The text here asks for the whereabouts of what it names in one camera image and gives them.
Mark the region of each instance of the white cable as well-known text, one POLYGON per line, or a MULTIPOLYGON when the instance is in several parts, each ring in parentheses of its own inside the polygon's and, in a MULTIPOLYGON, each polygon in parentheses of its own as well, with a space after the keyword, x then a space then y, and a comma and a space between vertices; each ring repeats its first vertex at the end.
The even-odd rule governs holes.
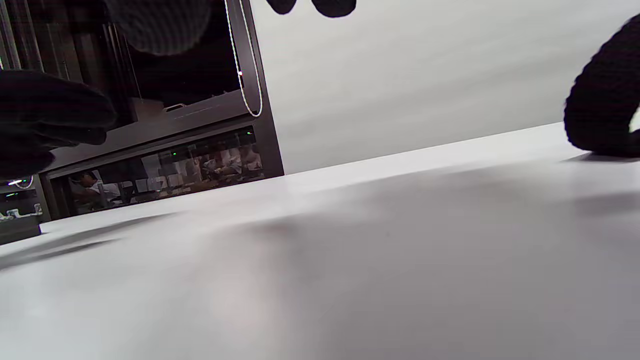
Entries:
POLYGON ((240 73, 240 66, 238 65, 238 57, 236 54, 236 45, 234 43, 234 34, 231 31, 231 18, 229 17, 229 6, 227 4, 228 0, 225 0, 225 11, 227 12, 227 24, 229 25, 229 38, 231 39, 231 50, 234 52, 234 62, 236 63, 236 73, 238 75, 238 83, 240 84, 240 92, 242 93, 242 100, 244 100, 244 105, 246 109, 249 110, 249 114, 253 117, 259 117, 262 113, 262 88, 260 87, 260 77, 258 76, 258 65, 255 61, 255 53, 253 52, 253 43, 251 41, 251 35, 249 34, 249 24, 246 22, 246 15, 244 14, 244 7, 242 5, 243 0, 240 0, 240 11, 242 12, 242 18, 244 20, 244 29, 246 30, 246 37, 249 39, 249 50, 251 50, 251 58, 253 60, 253 68, 255 69, 255 80, 258 82, 258 95, 260 96, 260 109, 258 113, 254 114, 251 108, 249 107, 249 103, 246 100, 246 95, 244 94, 244 88, 242 86, 242 79, 240 73))
POLYGON ((27 190, 28 188, 31 187, 31 184, 33 184, 33 175, 31 176, 31 180, 29 181, 29 184, 25 188, 21 187, 19 184, 20 183, 17 183, 17 184, 14 184, 14 185, 17 186, 20 189, 27 190))

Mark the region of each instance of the glass display case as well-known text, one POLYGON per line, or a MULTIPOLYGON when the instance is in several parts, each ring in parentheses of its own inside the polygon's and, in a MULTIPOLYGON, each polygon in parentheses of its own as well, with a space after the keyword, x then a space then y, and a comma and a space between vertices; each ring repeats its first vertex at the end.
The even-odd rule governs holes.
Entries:
POLYGON ((0 181, 0 245, 40 234, 45 206, 37 182, 35 177, 0 181))
POLYGON ((252 127, 87 168, 54 180, 69 216, 264 179, 252 127))

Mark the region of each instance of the glass panel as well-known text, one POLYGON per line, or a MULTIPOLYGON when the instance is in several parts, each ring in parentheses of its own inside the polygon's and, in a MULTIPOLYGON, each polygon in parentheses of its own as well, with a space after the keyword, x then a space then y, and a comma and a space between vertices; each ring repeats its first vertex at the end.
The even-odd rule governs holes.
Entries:
MULTIPOLYGON (((199 43, 185 53, 156 56, 127 46, 137 82, 134 94, 143 99, 146 108, 172 111, 240 89, 224 2, 215 1, 211 6, 209 27, 199 43)), ((136 100, 134 105, 141 106, 136 100)))
POLYGON ((80 215, 263 178, 253 128, 246 127, 78 172, 63 181, 70 214, 80 215))

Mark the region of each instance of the dark metal frame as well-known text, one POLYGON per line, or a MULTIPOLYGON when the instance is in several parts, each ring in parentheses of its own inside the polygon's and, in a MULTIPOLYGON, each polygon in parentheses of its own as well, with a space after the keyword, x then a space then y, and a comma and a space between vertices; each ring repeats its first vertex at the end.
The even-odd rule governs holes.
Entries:
POLYGON ((5 43, 5 50, 10 53, 12 61, 11 68, 44 71, 28 2, 3 1, 0 6, 3 33, 11 38, 5 43))
POLYGON ((53 152, 56 161, 38 175, 38 181, 42 184, 38 187, 43 195, 42 206, 47 209, 44 218, 56 220, 70 216, 66 204, 66 192, 63 191, 66 182, 62 181, 62 177, 65 175, 245 126, 253 126, 265 176, 269 178, 284 175, 250 4, 248 0, 231 0, 229 1, 230 20, 238 60, 241 68, 244 69, 245 94, 250 107, 254 111, 257 110, 259 105, 257 80, 238 1, 244 1, 243 6, 256 55, 258 80, 262 88, 264 104, 262 115, 259 118, 251 116, 244 105, 240 90, 237 90, 168 112, 161 119, 152 122, 135 122, 111 130, 107 142, 100 146, 80 145, 74 148, 56 149, 53 152))
POLYGON ((0 58, 2 58, 4 69, 19 69, 20 58, 11 17, 7 3, 0 1, 0 58))

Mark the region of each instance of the gloved hand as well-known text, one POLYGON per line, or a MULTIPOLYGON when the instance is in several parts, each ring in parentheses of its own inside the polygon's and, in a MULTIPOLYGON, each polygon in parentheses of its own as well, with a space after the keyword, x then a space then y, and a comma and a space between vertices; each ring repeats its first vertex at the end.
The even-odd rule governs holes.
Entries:
POLYGON ((43 170, 57 147, 104 143, 115 119, 109 100, 86 85, 39 72, 0 71, 0 177, 43 170))
POLYGON ((640 158, 640 131, 629 125, 640 105, 640 15, 607 41, 575 80, 564 128, 576 147, 640 158))
MULTIPOLYGON (((272 9, 284 15, 289 13, 296 0, 267 0, 272 9)), ((327 17, 343 17, 356 8, 356 0, 311 0, 319 13, 327 17)))

